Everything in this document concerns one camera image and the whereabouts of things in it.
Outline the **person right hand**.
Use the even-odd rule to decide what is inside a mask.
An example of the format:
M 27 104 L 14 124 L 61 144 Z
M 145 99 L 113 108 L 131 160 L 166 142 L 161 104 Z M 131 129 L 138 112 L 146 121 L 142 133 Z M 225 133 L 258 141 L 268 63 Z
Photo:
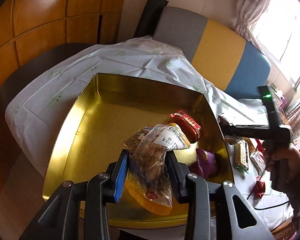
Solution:
M 288 183 L 300 171 L 300 151 L 292 143 L 265 140 L 262 143 L 266 161 L 266 171 L 270 172 L 271 187 L 285 192 Z

